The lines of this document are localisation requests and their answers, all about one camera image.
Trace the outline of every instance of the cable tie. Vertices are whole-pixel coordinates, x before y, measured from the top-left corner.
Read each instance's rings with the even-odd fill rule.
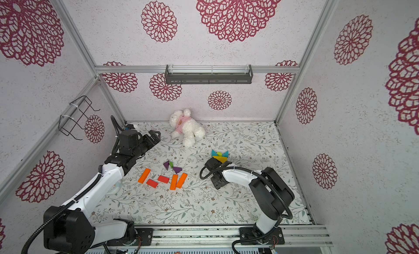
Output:
[[[72,120],[74,120],[74,118],[73,117],[70,117],[70,116],[68,116],[68,115],[61,115],[62,117],[69,117],[69,118],[71,118]]]

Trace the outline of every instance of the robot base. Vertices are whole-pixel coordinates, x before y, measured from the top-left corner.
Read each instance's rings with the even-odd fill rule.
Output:
[[[153,229],[152,228],[136,228],[136,236],[141,237],[141,246],[150,246],[151,240],[153,238]],[[138,246],[139,241],[136,240],[131,246]],[[119,239],[113,239],[107,242],[108,246],[126,246]]]
[[[254,228],[239,228],[240,232],[240,240],[244,239],[254,239],[255,237],[261,236],[261,235],[255,235],[255,229]],[[285,240],[284,236],[282,235],[282,230],[280,227],[276,228],[274,232],[272,232],[271,235],[266,236],[263,239],[259,239],[259,241],[249,241],[249,242],[242,242],[242,245],[257,245],[257,244],[269,244],[269,245],[284,245]]]

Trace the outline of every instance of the white teddy bear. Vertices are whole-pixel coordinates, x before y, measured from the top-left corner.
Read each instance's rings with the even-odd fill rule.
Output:
[[[184,136],[184,146],[187,148],[192,147],[195,144],[195,141],[199,141],[205,136],[205,129],[191,118],[191,111],[185,109],[183,111],[176,110],[170,116],[170,125],[176,128],[172,132],[172,138],[180,137],[183,133]]]

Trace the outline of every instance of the red flower pattern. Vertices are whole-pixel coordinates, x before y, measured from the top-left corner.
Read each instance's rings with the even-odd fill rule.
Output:
[[[398,120],[408,122],[419,135],[419,18],[409,36],[399,43],[396,58],[388,69],[388,104],[395,107]]]
[[[173,11],[161,2],[145,5],[141,23],[147,34],[157,42],[168,42],[176,35],[178,24]]]
[[[53,151],[47,151],[18,187],[16,196],[31,203],[48,199],[60,188],[64,174],[60,156]]]
[[[231,95],[222,90],[214,91],[208,97],[208,104],[214,110],[224,110],[227,109],[231,104]]]
[[[87,139],[92,143],[99,143],[105,135],[105,126],[102,119],[97,115],[91,115],[84,126]]]
[[[295,104],[297,119],[302,124],[308,124],[313,120],[317,110],[317,96],[313,89],[305,88],[298,95]]]
[[[61,56],[64,30],[48,0],[0,0],[0,19],[5,57],[44,66]]]
[[[298,66],[298,63],[292,60],[284,60],[275,66]],[[265,76],[265,85],[268,89],[274,91],[288,89],[293,76],[292,73],[268,73]]]
[[[171,101],[180,97],[182,86],[167,84],[163,73],[156,74],[150,79],[151,92],[160,100]]]
[[[316,182],[324,189],[332,188],[338,173],[332,158],[326,154],[317,155],[313,161],[313,175]]]
[[[349,21],[336,39],[336,62],[347,65],[357,60],[368,46],[372,31],[372,22],[368,16],[360,15]]]
[[[244,41],[266,27],[281,0],[198,0],[201,22],[219,39]]]
[[[5,226],[1,223],[1,218],[0,218],[0,249],[2,248],[3,239],[6,237],[6,235],[4,234],[4,229],[5,229]]]
[[[387,254],[419,253],[419,227],[416,224],[393,227],[387,233]]]
[[[108,62],[104,66],[125,66],[119,62]],[[109,87],[119,92],[127,93],[137,88],[137,77],[134,73],[103,73],[103,79]]]

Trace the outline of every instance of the wall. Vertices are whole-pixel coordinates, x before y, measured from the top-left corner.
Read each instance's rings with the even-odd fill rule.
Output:
[[[34,20],[26,4],[44,13]],[[47,0],[0,0],[0,6],[5,9],[0,25],[3,182],[91,75]],[[45,26],[40,33],[39,26]]]
[[[418,5],[340,0],[280,123],[337,253],[419,249]]]
[[[98,65],[297,65],[325,2],[63,1]],[[180,90],[167,86],[161,75],[105,76],[129,120],[168,120],[186,107],[199,120],[273,120],[291,78],[256,74],[249,86]],[[221,106],[213,108],[208,99],[216,91],[222,91],[212,95]]]
[[[91,80],[48,0],[0,0],[0,182]],[[0,253],[17,253],[43,222],[43,213],[74,195],[97,173],[114,142],[109,108],[96,86],[92,106],[71,136],[60,134],[0,209]],[[42,235],[29,253],[46,251]]]
[[[29,236],[43,223],[45,210],[60,206],[76,194],[98,171],[109,156],[115,139],[115,130],[110,115],[112,110],[98,86],[88,94],[92,108],[86,110],[80,125],[87,131],[75,127],[71,136],[61,134],[49,145],[44,156],[28,174],[13,195],[8,197],[0,209],[0,226],[4,226],[4,238],[0,236],[0,253],[20,252]],[[84,102],[82,110],[87,108]],[[77,120],[80,112],[74,114]],[[65,128],[70,130],[74,123],[69,121]],[[56,253],[45,250],[41,233],[29,253]]]

